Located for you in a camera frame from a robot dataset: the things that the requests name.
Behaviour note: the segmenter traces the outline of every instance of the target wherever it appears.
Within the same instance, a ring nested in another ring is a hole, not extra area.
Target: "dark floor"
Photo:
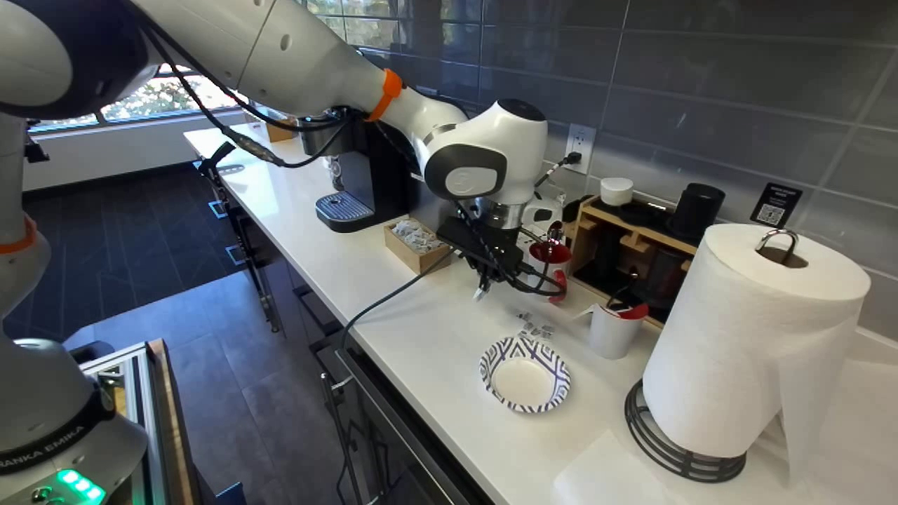
[[[53,259],[5,321],[11,337],[64,341],[88,324],[236,273],[224,222],[190,167],[26,195]]]
[[[305,351],[318,330],[290,325],[293,337],[272,335],[236,273],[88,325],[67,346],[165,341],[193,461],[214,491],[244,484],[251,505],[336,505],[343,453]]]

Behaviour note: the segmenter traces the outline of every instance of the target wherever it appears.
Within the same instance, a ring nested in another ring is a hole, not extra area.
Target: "red object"
[[[629,313],[617,313],[621,321],[643,321],[649,317],[649,304],[631,306]]]
[[[569,261],[569,250],[559,243],[537,243],[530,244],[530,255],[544,261],[544,265],[563,265]]]
[[[530,244],[530,255],[542,265],[563,265],[569,261],[569,250],[559,243],[537,243]],[[554,304],[562,304],[562,299],[568,295],[568,273],[563,271],[551,271],[551,279],[555,283],[548,283],[548,288],[559,288],[562,293],[559,295],[551,295]]]

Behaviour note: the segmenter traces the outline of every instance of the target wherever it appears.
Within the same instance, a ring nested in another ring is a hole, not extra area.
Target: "robotic arm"
[[[479,275],[509,280],[519,265],[513,238],[548,144],[538,109],[497,101],[467,118],[367,64],[294,0],[0,0],[0,324],[47,265],[19,205],[23,118],[88,115],[142,86],[169,55],[284,112],[319,115],[343,105],[396,126],[433,195],[489,203],[483,217],[462,210],[444,238],[467,250]],[[85,459],[82,471],[116,488],[142,456],[142,440],[117,419],[95,415],[67,435],[63,426],[95,411],[92,389],[55,346],[11,342],[4,325],[0,408],[0,504]],[[117,471],[103,461],[110,446]]]

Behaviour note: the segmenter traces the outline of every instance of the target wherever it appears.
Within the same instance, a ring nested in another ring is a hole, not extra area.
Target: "cabinet handle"
[[[220,222],[228,220],[228,210],[224,210],[221,201],[210,201],[204,205]]]
[[[232,268],[244,268],[251,261],[244,247],[238,244],[224,247],[224,255],[231,259]]]

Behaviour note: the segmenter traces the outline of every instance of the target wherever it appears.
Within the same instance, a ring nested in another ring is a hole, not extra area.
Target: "white countertop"
[[[189,132],[208,157],[221,135]],[[294,144],[279,144],[290,161]],[[272,168],[236,153],[221,167],[232,196],[251,210],[284,259],[339,321],[394,293],[412,273],[382,244],[382,229],[330,233],[315,217],[315,201],[330,195],[328,168]],[[437,271],[410,293],[367,314],[354,337],[405,394],[430,429],[467,467],[495,504],[895,504],[898,501],[898,351],[865,341],[847,363],[822,445],[808,475],[789,484],[784,445],[770,429],[749,453],[740,477],[700,487],[655,467],[622,424],[622,400],[639,380],[655,337],[617,363],[591,355],[573,321],[590,302],[569,295],[563,310],[495,288],[471,302],[478,275],[462,265]],[[573,394],[551,415],[516,415],[479,381],[479,358],[519,335],[519,314],[554,321],[551,346],[573,369]]]

